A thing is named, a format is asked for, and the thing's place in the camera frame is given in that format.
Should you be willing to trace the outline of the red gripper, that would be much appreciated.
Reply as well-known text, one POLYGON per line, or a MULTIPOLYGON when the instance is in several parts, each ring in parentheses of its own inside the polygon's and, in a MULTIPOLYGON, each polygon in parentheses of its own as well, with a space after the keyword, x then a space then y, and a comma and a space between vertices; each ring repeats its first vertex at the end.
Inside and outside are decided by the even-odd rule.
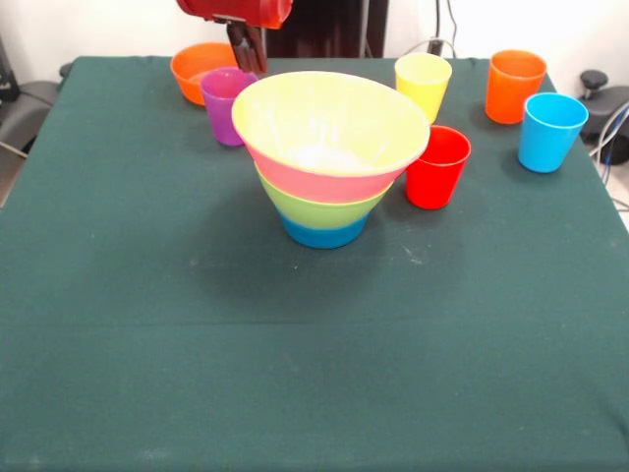
POLYGON ((259 28, 280 29, 292 0, 177 0, 188 15, 216 23, 226 21, 227 35, 241 70, 266 73, 267 59, 259 28))

